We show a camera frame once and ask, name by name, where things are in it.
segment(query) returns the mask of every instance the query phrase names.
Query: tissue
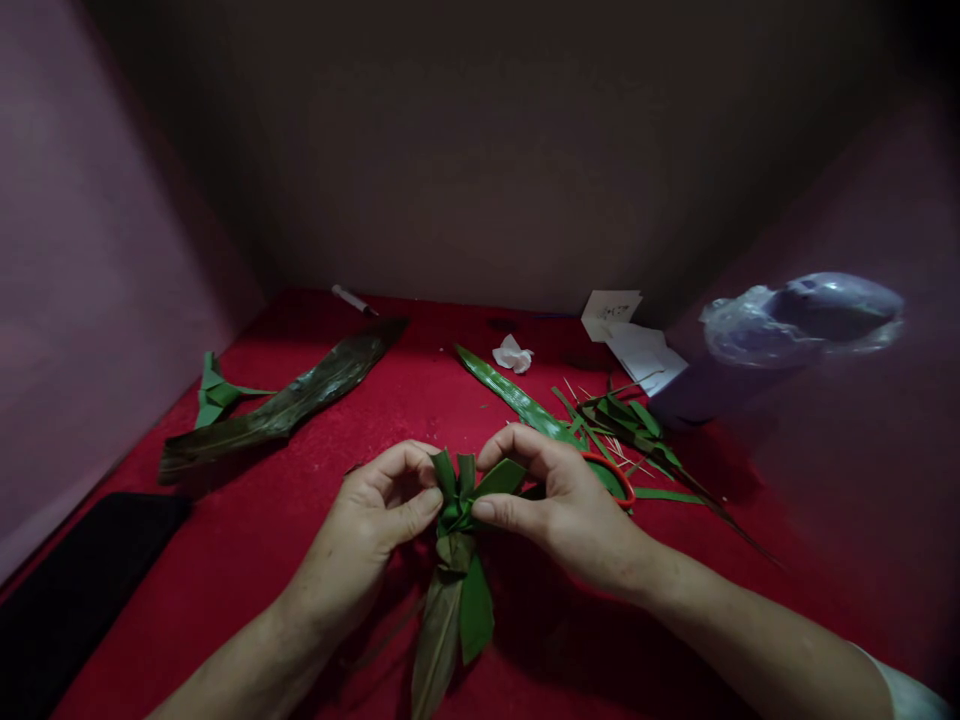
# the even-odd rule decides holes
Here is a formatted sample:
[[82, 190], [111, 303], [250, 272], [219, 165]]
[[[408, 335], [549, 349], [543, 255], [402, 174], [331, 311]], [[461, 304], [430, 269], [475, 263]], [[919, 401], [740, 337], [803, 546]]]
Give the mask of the tissue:
[[512, 368], [515, 373], [522, 374], [533, 363], [533, 350], [521, 350], [513, 335], [507, 335], [500, 347], [494, 348], [493, 359], [500, 367]]

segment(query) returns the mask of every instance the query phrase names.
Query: hand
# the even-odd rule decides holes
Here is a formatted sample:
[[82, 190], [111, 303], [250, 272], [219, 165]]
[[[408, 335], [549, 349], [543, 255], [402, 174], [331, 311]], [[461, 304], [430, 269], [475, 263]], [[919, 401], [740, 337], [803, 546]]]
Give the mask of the hand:
[[473, 516], [524, 535], [589, 585], [630, 601], [654, 582], [662, 545], [621, 510], [580, 453], [526, 425], [509, 425], [483, 446], [477, 468], [486, 472], [503, 457], [527, 466], [546, 482], [546, 500], [486, 495]]
[[[407, 440], [344, 477], [323, 527], [278, 600], [285, 615], [335, 643], [360, 625], [394, 548], [423, 532], [440, 510], [443, 497], [430, 460], [438, 452]], [[418, 488], [426, 489], [404, 502]]]

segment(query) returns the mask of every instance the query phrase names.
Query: scissors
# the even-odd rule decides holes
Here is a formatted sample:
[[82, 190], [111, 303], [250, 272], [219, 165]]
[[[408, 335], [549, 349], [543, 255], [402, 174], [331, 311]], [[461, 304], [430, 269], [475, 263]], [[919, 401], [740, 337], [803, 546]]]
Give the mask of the scissors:
[[603, 455], [597, 455], [596, 453], [580, 453], [583, 456], [583, 459], [587, 462], [596, 463], [597, 465], [603, 465], [607, 470], [613, 473], [613, 476], [617, 479], [617, 482], [620, 483], [620, 487], [623, 488], [623, 494], [626, 495], [625, 500], [621, 500], [618, 497], [613, 498], [616, 500], [617, 505], [619, 505], [624, 510], [629, 510], [633, 507], [633, 503], [637, 500], [637, 494], [633, 492], [633, 485], [630, 484], [630, 480], [627, 479], [627, 476], [623, 474], [623, 471], [618, 468], [615, 464], [607, 460]]

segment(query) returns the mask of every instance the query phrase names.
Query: purple container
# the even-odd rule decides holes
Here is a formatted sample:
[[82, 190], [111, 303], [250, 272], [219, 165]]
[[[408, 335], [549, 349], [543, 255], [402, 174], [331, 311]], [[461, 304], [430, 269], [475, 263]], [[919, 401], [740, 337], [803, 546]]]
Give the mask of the purple container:
[[870, 280], [814, 273], [773, 291], [762, 285], [716, 300], [700, 316], [708, 353], [650, 400], [674, 430], [704, 425], [827, 355], [889, 346], [903, 299]]

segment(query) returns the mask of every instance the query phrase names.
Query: left hand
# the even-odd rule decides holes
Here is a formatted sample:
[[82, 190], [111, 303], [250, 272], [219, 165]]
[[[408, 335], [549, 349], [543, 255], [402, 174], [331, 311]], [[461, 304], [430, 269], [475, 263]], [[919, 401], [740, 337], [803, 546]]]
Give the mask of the left hand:
[[[440, 510], [443, 498], [430, 460], [438, 452], [406, 440], [344, 477], [320, 532], [278, 600], [288, 616], [337, 643], [360, 625], [394, 548], [423, 532]], [[422, 491], [406, 499], [417, 489]]]

